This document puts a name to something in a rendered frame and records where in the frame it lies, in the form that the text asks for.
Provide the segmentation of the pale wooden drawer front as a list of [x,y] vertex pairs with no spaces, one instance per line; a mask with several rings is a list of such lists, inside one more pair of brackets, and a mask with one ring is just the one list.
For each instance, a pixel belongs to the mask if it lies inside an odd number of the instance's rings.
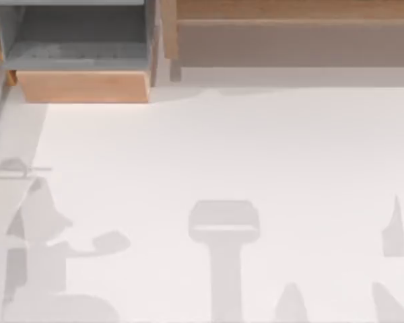
[[147,103],[151,77],[143,71],[18,71],[31,103]]

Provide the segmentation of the pulled-out drawer grey pierced inside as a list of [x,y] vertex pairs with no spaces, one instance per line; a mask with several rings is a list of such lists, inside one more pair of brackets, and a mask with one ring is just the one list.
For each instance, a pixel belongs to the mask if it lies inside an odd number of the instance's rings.
[[157,0],[0,0],[2,69],[149,71]]

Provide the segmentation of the wooden open shelf unit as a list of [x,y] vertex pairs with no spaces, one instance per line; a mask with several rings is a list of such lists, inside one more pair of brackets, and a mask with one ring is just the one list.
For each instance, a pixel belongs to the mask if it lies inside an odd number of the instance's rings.
[[404,0],[159,0],[170,76],[184,68],[404,69]]

